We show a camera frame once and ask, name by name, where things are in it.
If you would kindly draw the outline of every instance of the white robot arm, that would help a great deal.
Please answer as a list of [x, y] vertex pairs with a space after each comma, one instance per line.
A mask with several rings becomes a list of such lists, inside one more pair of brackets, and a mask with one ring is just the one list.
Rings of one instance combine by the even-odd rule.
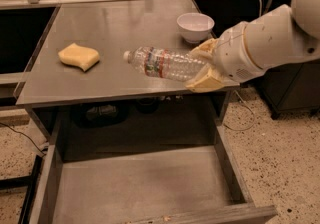
[[241, 83], [276, 66], [319, 59], [320, 0], [292, 0], [291, 8], [282, 5], [226, 30], [215, 44], [210, 72], [187, 82], [188, 89], [212, 91], [225, 77]]

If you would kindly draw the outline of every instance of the white bowl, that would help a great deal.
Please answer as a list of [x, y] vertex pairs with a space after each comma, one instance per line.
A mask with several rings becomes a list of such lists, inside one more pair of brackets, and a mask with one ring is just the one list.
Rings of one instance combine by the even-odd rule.
[[178, 17], [177, 23], [181, 36], [192, 44], [197, 44], [208, 38], [214, 26], [209, 16], [201, 13], [185, 13]]

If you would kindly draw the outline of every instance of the yellow sponge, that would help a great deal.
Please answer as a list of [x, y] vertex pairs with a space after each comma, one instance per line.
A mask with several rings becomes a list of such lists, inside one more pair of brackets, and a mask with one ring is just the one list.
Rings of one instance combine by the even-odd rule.
[[64, 48], [58, 54], [62, 63], [77, 66], [84, 72], [100, 60], [99, 53], [96, 50], [75, 43]]

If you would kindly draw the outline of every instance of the transparent water bottle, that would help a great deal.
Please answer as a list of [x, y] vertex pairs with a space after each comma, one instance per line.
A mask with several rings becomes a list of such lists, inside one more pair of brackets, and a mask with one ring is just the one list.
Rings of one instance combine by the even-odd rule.
[[140, 47], [133, 52], [126, 51], [123, 58], [139, 73], [182, 82], [195, 77], [206, 65], [205, 61], [190, 58], [186, 54], [154, 47]]

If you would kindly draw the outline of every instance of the white bottle cap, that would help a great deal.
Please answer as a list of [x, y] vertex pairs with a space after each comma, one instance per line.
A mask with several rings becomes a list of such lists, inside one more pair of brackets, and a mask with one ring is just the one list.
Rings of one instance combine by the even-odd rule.
[[124, 54], [123, 54], [123, 60], [125, 62], [128, 62], [129, 63], [129, 55], [130, 55], [130, 51], [125, 51]]

